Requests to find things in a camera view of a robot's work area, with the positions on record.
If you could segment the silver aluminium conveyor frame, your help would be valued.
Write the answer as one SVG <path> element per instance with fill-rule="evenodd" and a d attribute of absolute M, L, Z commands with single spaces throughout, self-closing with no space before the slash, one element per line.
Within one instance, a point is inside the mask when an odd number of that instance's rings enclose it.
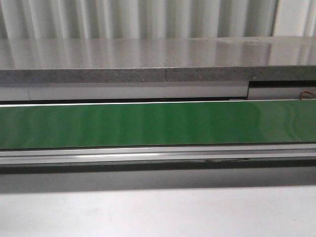
<path fill-rule="evenodd" d="M 9 173 L 307 166 L 315 163 L 316 141 L 0 149 L 0 169 Z"/>

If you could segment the white pleated curtain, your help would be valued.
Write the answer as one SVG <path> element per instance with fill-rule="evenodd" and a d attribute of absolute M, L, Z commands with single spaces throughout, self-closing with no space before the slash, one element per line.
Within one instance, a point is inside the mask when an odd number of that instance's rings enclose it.
<path fill-rule="evenodd" d="M 3 0 L 2 39 L 314 36 L 313 0 Z"/>

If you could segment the green conveyor belt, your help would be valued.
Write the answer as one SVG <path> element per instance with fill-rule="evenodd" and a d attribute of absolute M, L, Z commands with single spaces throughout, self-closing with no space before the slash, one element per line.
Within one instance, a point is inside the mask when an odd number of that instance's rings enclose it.
<path fill-rule="evenodd" d="M 3 150 L 315 140 L 315 100 L 12 105 L 0 109 Z"/>

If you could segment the grey stone countertop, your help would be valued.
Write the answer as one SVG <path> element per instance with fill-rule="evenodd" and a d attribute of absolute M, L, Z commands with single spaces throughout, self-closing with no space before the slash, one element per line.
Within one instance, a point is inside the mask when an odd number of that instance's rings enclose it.
<path fill-rule="evenodd" d="M 314 37 L 0 42 L 1 84 L 315 79 Z"/>

